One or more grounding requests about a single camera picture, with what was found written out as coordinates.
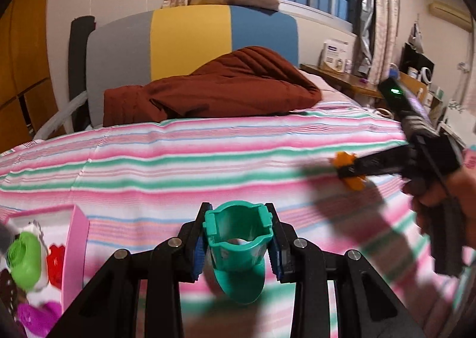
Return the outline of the green white plug device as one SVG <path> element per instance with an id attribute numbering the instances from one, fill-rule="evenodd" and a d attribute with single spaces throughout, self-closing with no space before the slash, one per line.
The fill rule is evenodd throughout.
<path id="1" fill-rule="evenodd" d="M 48 284 L 47 249 L 37 222 L 29 223 L 7 250 L 7 267 L 17 287 L 38 292 Z"/>

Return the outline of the red puzzle piece toy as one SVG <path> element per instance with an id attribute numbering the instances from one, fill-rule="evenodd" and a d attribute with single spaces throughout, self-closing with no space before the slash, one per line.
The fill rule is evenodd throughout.
<path id="1" fill-rule="evenodd" d="M 62 277 L 65 259 L 64 245 L 50 245 L 48 256 L 46 258 L 48 279 L 52 286 L 57 289 L 62 288 Z"/>

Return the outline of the beige curtain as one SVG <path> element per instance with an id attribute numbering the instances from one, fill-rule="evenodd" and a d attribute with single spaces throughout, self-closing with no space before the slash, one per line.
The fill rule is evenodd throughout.
<path id="1" fill-rule="evenodd" d="M 357 0 L 353 69 L 371 84 L 389 75 L 398 16 L 399 0 Z"/>

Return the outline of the wall air conditioner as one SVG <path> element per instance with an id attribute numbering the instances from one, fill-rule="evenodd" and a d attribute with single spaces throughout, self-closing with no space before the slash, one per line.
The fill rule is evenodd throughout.
<path id="1" fill-rule="evenodd" d="M 459 8 L 435 0 L 428 5 L 428 11 L 431 15 L 450 22 L 450 24 L 454 24 L 469 33 L 473 30 L 472 16 Z"/>

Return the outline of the striped pink bedspread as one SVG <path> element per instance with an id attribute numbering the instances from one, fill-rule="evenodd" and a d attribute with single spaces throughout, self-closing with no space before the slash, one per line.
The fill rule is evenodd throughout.
<path id="1" fill-rule="evenodd" d="M 403 140 L 397 122 L 349 102 L 79 132 L 1 155 L 1 215 L 80 207 L 90 221 L 84 276 L 91 278 L 118 248 L 139 252 L 175 236 L 203 202 L 270 202 L 321 249 L 361 251 L 426 336 L 446 337 L 469 278 L 434 273 L 398 177 L 370 179 L 356 192 L 329 165 L 339 151 L 371 154 Z"/>

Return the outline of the dark red blanket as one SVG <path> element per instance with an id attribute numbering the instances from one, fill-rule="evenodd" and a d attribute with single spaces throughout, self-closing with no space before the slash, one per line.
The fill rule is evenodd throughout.
<path id="1" fill-rule="evenodd" d="M 102 124 L 283 115 L 321 99 L 321 90 L 280 54 L 248 46 L 188 75 L 106 90 Z"/>

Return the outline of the purple perforated funnel cup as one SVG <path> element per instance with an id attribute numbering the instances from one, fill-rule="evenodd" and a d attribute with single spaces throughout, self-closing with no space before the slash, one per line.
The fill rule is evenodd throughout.
<path id="1" fill-rule="evenodd" d="M 37 337 L 46 337 L 62 315 L 60 303 L 50 301 L 40 306 L 22 303 L 18 305 L 19 322 Z"/>

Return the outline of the wooden wardrobe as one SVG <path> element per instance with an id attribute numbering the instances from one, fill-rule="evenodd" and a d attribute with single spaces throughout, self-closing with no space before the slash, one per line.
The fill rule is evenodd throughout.
<path id="1" fill-rule="evenodd" d="M 12 0 L 1 15 L 1 150 L 30 141 L 58 112 L 52 90 L 47 0 Z"/>

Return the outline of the teal plastic cup holder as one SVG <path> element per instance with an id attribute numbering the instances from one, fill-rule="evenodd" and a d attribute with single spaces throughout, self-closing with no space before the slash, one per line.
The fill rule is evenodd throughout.
<path id="1" fill-rule="evenodd" d="M 230 201 L 206 212 L 203 229 L 215 280 L 238 304 L 254 303 L 265 285 L 265 253 L 273 216 L 264 204 Z"/>

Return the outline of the grey yellow blue headboard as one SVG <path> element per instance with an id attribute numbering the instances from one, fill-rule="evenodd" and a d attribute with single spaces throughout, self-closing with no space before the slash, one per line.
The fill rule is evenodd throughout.
<path id="1" fill-rule="evenodd" d="M 85 54 L 92 126 L 102 125 L 105 90 L 190 74 L 246 46 L 272 49 L 298 65 L 296 19 L 270 10 L 205 4 L 142 12 L 96 28 Z"/>

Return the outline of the orange plastic clip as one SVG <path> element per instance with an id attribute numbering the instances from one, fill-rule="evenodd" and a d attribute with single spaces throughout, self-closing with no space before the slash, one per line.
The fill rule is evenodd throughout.
<path id="1" fill-rule="evenodd" d="M 356 154 L 340 151 L 332 159 L 332 165 L 336 168 L 338 178 L 347 188 L 361 191 L 365 188 L 366 177 L 365 175 L 357 174 L 355 171 L 356 161 Z"/>

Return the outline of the black rolled mat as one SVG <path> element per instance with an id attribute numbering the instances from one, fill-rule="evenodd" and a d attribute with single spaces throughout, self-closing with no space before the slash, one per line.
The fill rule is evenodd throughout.
<path id="1" fill-rule="evenodd" d="M 93 16 L 80 16 L 70 25 L 68 50 L 69 99 L 73 100 L 86 90 L 86 48 L 89 35 L 95 30 Z M 83 131 L 90 124 L 88 103 L 81 105 L 72 115 L 74 132 Z"/>

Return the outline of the pink white tray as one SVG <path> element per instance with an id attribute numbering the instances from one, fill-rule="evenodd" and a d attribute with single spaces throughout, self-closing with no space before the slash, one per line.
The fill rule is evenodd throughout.
<path id="1" fill-rule="evenodd" d="M 25 337 L 46 337 L 83 288 L 90 221 L 76 205 L 7 215 L 1 301 Z"/>

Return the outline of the white medicine box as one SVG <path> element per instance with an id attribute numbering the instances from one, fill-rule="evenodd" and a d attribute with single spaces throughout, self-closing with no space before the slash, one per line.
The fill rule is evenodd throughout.
<path id="1" fill-rule="evenodd" d="M 349 43 L 335 39 L 327 39 L 323 43 L 319 66 L 321 70 L 344 73 L 349 58 Z"/>

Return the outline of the dark brown flower toy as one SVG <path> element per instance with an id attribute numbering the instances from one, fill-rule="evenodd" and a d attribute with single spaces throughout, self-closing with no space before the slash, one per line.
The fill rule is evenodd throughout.
<path id="1" fill-rule="evenodd" d="M 0 296 L 10 315 L 15 318 L 18 310 L 18 289 L 8 269 L 1 271 Z"/>

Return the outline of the wooden side desk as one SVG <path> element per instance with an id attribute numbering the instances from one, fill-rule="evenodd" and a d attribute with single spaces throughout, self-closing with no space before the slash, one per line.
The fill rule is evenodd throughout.
<path id="1" fill-rule="evenodd" d="M 301 64 L 299 69 L 308 74 L 321 77 L 329 86 L 356 100 L 360 104 L 375 102 L 378 107 L 383 107 L 383 96 L 378 91 L 378 87 L 369 82 L 365 82 L 360 77 L 351 74 L 337 73 L 334 71 L 321 70 L 315 65 Z M 428 87 L 422 82 L 412 77 L 399 73 L 399 82 L 405 86 L 421 104 L 424 112 L 430 116 L 430 110 L 424 105 L 429 96 Z"/>

